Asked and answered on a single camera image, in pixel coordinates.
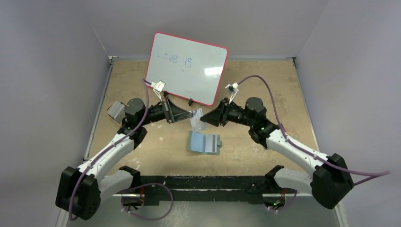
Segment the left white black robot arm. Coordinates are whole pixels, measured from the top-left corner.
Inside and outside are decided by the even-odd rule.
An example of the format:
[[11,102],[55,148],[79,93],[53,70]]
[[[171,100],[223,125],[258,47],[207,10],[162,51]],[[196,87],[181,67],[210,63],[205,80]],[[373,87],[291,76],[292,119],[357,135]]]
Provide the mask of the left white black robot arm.
[[113,174],[108,172],[144,140],[147,130],[144,125],[166,120],[179,122],[193,117],[193,113],[176,106],[169,97],[156,105],[149,105],[140,98],[133,98],[125,105],[114,102],[108,109],[112,117],[124,114],[122,125],[113,139],[95,156],[76,168],[63,170],[56,195],[55,205],[69,213],[72,220],[90,219],[101,202],[117,192],[126,190],[136,193],[148,184],[141,180],[140,172],[123,166]]

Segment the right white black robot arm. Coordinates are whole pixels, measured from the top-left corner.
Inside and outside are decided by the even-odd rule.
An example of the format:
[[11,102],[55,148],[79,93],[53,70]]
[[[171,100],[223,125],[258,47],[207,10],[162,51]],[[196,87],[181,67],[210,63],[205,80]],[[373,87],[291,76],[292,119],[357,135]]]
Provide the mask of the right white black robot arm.
[[201,121],[216,127],[228,122],[248,126],[248,133],[256,144],[280,153],[304,170],[303,173],[285,167],[271,170],[271,176],[265,180],[270,192],[291,188],[308,193],[323,207],[333,209],[354,188],[342,156],[329,156],[288,136],[267,118],[267,109],[260,98],[248,98],[244,107],[224,98]]

